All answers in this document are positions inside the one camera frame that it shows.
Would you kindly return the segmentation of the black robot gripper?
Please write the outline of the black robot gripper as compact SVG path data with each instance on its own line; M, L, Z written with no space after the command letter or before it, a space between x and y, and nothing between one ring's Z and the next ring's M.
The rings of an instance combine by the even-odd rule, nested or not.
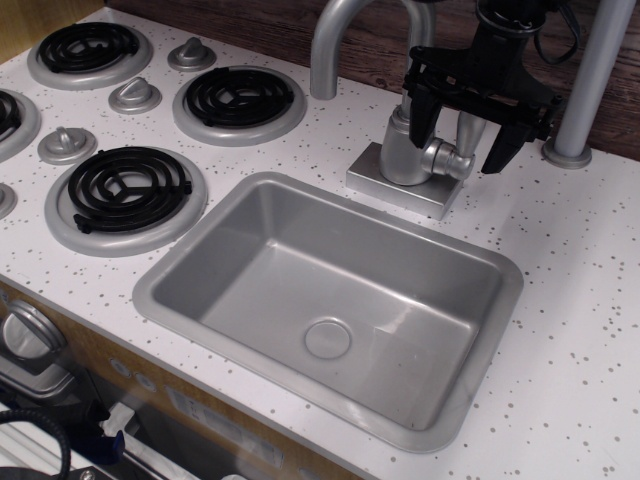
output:
M525 142L545 139L563 97L535 79L523 65L529 40L560 1L478 1L478 26L465 49L410 49L404 87L411 99L409 138L424 148L441 109L451 106L501 125L482 166L500 173Z

